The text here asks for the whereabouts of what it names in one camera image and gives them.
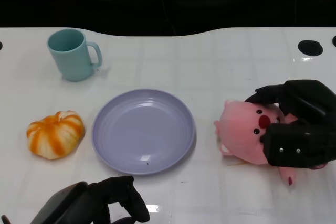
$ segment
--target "lavender plate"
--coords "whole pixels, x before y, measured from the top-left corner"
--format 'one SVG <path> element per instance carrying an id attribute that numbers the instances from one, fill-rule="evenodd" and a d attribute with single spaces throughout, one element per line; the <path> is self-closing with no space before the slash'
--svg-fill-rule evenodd
<path id="1" fill-rule="evenodd" d="M 158 173 L 191 148 L 195 124 L 175 96 L 152 89 L 121 94 L 98 113 L 92 129 L 96 153 L 113 169 L 134 175 Z"/>

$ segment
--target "mug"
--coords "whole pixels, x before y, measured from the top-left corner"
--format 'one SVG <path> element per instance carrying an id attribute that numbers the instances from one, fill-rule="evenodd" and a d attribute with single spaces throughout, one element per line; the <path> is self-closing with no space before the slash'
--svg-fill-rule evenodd
<path id="1" fill-rule="evenodd" d="M 58 70 L 69 81 L 81 81 L 93 74 L 93 68 L 101 66 L 102 56 L 98 45 L 86 42 L 85 35 L 75 29 L 65 29 L 52 34 L 47 42 Z M 98 55 L 98 63 L 92 63 L 88 46 Z"/>

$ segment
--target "pink plush toy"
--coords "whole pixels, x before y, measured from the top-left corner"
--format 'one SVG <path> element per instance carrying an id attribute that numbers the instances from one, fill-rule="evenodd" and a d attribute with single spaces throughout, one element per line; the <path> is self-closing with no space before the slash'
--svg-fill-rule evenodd
<path id="1" fill-rule="evenodd" d="M 219 121 L 215 121 L 216 134 L 221 139 L 223 155 L 234 155 L 249 163 L 268 164 L 260 137 L 270 123 L 291 123 L 297 118 L 284 116 L 275 105 L 268 107 L 249 102 L 227 100 Z M 296 180 L 294 168 L 279 167 L 281 177 L 292 185 Z"/>

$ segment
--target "orange pumpkin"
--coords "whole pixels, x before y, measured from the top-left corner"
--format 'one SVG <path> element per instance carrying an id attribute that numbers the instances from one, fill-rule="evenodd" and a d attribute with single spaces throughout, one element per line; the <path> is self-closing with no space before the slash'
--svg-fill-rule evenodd
<path id="1" fill-rule="evenodd" d="M 59 111 L 27 129 L 28 148 L 36 155 L 55 159 L 68 155 L 83 137 L 84 125 L 74 111 Z"/>

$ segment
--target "table surface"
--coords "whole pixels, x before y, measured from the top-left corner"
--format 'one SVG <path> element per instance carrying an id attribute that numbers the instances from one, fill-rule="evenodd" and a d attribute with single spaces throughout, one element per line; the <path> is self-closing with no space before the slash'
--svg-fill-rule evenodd
<path id="1" fill-rule="evenodd" d="M 155 224 L 329 224 L 336 219 L 336 166 L 298 170 L 285 185 L 274 167 L 223 159 L 214 134 L 225 99 L 244 100 L 258 87 L 289 79 L 318 79 L 336 91 L 334 28 L 230 28 L 185 37 L 117 37 L 83 30 L 98 43 L 103 65 L 82 82 L 61 78 L 46 47 L 60 28 L 0 28 L 0 214 L 30 223 L 48 198 L 79 181 L 121 176 L 102 163 L 91 128 L 104 104 L 138 88 L 178 96 L 197 127 L 193 153 L 166 172 L 135 176 Z M 322 55 L 297 48 L 317 40 Z M 96 55 L 90 51 L 92 60 Z M 61 110 L 78 112 L 86 135 L 76 152 L 48 161 L 27 149 L 30 122 Z M 110 206 L 111 220 L 127 216 Z"/>

